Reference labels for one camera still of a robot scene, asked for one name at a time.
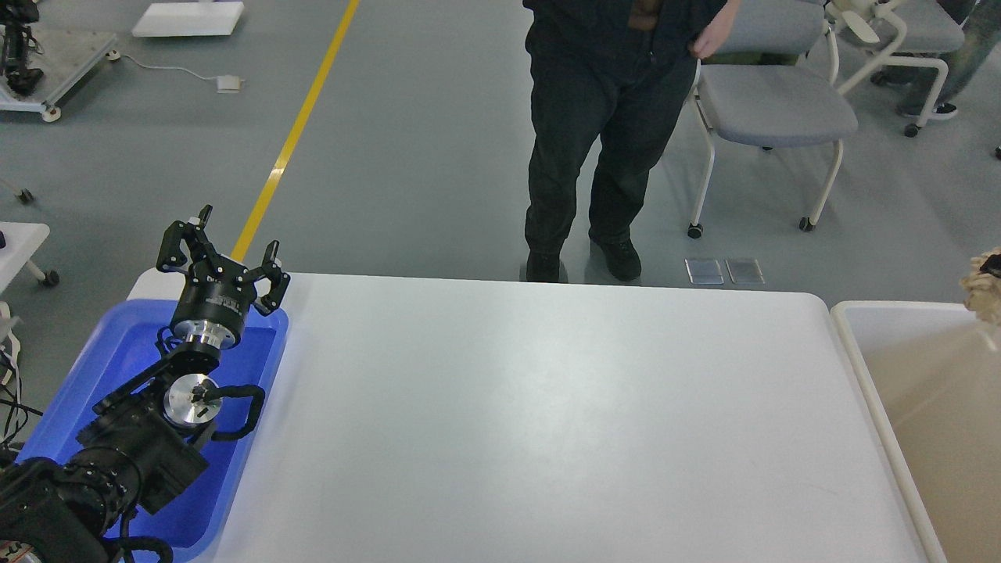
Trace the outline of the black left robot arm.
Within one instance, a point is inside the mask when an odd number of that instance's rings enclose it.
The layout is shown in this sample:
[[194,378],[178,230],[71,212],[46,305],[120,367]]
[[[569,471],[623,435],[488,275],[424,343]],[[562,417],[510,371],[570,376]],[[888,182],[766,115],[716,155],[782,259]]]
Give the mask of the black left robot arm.
[[179,272],[185,287],[160,359],[98,400],[67,462],[30,457],[2,471],[4,562],[132,562],[139,551],[173,561],[168,542],[132,535],[131,521],[196,483],[210,466],[208,443],[239,441],[257,427],[265,389],[219,385],[211,373],[241,342],[251,310],[279,309],[290,277],[278,240],[255,268],[219,253],[205,234],[211,211],[165,229],[155,267]]

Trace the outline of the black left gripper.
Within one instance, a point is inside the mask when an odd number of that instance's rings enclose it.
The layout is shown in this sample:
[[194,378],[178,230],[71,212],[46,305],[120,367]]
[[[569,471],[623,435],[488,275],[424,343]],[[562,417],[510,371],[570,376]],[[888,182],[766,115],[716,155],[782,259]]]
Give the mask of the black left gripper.
[[241,342],[249,309],[262,317],[279,309],[291,277],[282,270],[278,240],[268,243],[258,267],[222,267],[221,255],[205,235],[212,210],[204,206],[196,217],[168,225],[156,269],[185,274],[185,287],[169,324],[171,334],[183,342],[227,350]]

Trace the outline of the person's hand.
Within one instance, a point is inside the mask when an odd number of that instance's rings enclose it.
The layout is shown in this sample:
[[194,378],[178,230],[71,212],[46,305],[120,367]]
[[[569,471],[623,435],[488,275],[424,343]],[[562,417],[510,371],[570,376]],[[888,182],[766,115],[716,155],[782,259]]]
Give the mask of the person's hand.
[[689,51],[696,59],[705,59],[718,51],[719,47],[726,42],[735,24],[735,19],[739,13],[741,1],[726,1],[721,9],[703,29],[693,42],[690,43]]

